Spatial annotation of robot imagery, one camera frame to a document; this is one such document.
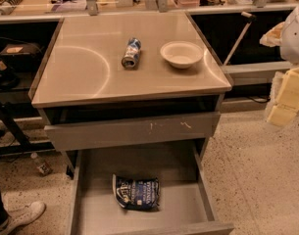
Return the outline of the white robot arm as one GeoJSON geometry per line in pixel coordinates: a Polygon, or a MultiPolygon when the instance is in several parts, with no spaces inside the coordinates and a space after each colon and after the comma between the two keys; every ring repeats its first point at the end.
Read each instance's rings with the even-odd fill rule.
{"type": "Polygon", "coordinates": [[[285,73],[275,73],[271,99],[266,106],[266,122],[285,126],[299,112],[299,4],[284,22],[265,33],[260,43],[268,47],[278,46],[280,56],[294,65],[285,73]]]}

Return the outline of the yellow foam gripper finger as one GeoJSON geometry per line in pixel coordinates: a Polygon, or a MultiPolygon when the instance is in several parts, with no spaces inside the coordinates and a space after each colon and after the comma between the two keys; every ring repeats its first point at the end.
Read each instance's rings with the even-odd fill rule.
{"type": "Polygon", "coordinates": [[[270,101],[266,106],[266,122],[288,125],[299,112],[299,67],[274,75],[270,101]]]}

